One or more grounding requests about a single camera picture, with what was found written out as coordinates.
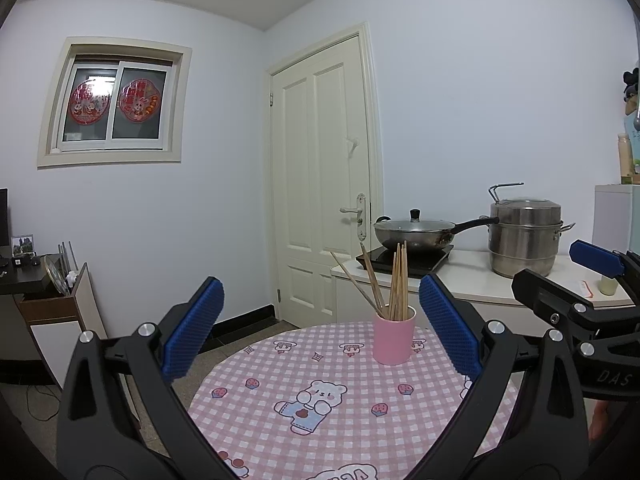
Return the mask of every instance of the picture frame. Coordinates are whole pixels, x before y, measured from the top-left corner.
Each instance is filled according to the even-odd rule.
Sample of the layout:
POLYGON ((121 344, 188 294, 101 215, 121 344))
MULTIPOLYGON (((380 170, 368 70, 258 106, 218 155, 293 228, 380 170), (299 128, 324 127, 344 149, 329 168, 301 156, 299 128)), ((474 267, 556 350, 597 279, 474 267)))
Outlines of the picture frame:
POLYGON ((35 254, 33 245, 33 235, 21 235, 11 237, 11 252, 12 256, 23 256, 24 254, 35 254))

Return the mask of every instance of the pink checkered tablecloth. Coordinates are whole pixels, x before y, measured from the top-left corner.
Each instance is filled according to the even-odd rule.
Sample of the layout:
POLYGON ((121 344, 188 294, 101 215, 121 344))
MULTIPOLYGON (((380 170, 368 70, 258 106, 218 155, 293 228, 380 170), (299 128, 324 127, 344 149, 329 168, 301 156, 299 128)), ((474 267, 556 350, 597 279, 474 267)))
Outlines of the pink checkered tablecloth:
MULTIPOLYGON (((270 337, 213 368, 189 414, 240 478, 403 479, 470 385, 433 332, 414 337, 399 366, 373 359, 370 322, 270 337)), ((516 395, 510 383, 480 452, 498 444, 516 395)))

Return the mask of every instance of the black wire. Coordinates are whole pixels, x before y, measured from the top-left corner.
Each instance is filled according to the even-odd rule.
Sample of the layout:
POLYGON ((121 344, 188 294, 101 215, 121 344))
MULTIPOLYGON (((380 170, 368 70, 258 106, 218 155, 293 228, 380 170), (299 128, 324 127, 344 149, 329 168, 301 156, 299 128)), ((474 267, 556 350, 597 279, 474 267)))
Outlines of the black wire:
POLYGON ((35 420, 39 421, 39 422, 49 422, 53 417, 55 417, 58 412, 60 411, 60 399, 58 398, 58 396, 53 392, 53 390, 51 388, 49 388, 48 386, 44 386, 47 390, 49 390, 49 392, 41 392, 37 386, 33 386, 35 388, 35 390, 41 394, 41 395, 46 395, 49 397, 53 397, 54 399, 56 399, 58 401, 58 407, 55 411, 55 413, 53 413, 51 416, 48 416, 47 418, 38 418, 37 416, 33 415, 33 413, 31 413, 31 407, 29 406, 29 390, 31 389, 31 387, 33 386, 33 384, 30 384, 29 386, 27 386, 27 411, 29 412, 29 415, 31 415, 35 420))

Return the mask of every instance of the blue gripper pad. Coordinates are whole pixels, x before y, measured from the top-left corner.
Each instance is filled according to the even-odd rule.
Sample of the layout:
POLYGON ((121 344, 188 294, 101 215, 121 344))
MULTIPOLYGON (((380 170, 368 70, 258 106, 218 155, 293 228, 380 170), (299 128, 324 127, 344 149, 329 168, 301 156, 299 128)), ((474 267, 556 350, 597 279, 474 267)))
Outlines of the blue gripper pad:
POLYGON ((582 240, 576 240, 571 244, 569 256, 572 262, 595 270, 607 278, 613 279, 625 273, 625 266, 619 256, 582 240))
POLYGON ((189 311, 164 344, 162 375, 168 382, 187 374, 211 332, 211 327, 222 312, 225 290, 219 280, 210 280, 202 293, 191 299, 189 311))
POLYGON ((475 381, 482 371, 478 340, 431 276, 420 280, 419 294, 420 306, 457 372, 475 381))

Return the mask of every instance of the window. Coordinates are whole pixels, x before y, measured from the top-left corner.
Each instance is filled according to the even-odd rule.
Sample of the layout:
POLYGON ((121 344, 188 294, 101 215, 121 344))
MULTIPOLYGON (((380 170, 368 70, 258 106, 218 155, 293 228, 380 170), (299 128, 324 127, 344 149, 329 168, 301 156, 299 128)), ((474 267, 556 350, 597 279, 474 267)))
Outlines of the window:
POLYGON ((190 49, 67 42, 47 100, 38 166, 179 162, 190 49))

